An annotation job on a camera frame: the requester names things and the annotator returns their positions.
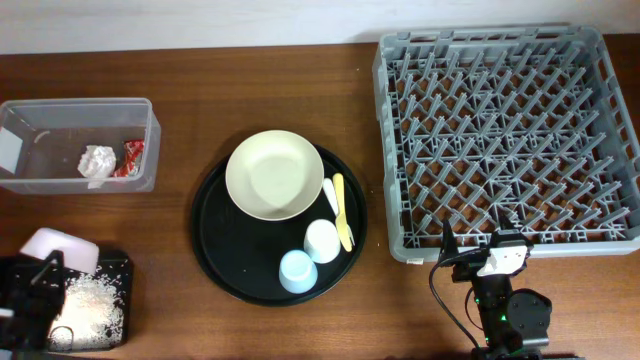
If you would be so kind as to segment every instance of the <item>round black tray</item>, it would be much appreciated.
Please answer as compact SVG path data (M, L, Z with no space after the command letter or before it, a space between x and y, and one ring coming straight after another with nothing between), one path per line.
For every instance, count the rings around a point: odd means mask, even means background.
M231 200L225 184L229 157L209 173L198 190L192 210L193 251L202 270L218 286L238 299L265 306L290 306L322 295L342 279L364 246L367 207L362 189L351 170L329 151L316 146L324 164L325 177L340 172L345 180L347 221L355 247L344 249L328 264L317 264L318 281L303 294L287 292L278 280L282 256L302 249L304 234L316 219L335 220L324 195L302 214L285 221L263 221L240 210Z

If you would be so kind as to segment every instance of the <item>gray dish rack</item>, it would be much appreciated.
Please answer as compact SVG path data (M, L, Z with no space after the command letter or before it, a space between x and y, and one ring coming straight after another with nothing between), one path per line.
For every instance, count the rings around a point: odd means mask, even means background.
M504 213L532 256L640 247L640 148L601 34L590 27L383 36L373 65L391 254L437 259Z

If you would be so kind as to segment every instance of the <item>small cup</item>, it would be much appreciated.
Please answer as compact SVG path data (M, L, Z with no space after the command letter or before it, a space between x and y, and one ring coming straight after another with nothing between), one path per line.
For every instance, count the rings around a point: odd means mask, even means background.
M312 222L304 236L304 251L318 264L326 264L335 259L340 253L340 238L336 226L324 219Z
M280 283L290 293L302 294L318 281L318 268L302 250L291 250L280 260Z

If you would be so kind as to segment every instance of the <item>white wall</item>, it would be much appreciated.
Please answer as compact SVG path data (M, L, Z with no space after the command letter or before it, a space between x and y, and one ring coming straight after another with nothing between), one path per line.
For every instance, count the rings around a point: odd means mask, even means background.
M0 54L369 42L541 23L638 32L639 9L637 0L0 0Z

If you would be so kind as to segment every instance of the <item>light blue cup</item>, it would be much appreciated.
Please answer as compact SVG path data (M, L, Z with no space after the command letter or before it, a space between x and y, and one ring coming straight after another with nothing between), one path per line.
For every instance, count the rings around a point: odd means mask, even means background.
M279 277L288 292L302 294L318 281L318 268L304 251L291 250L280 260Z

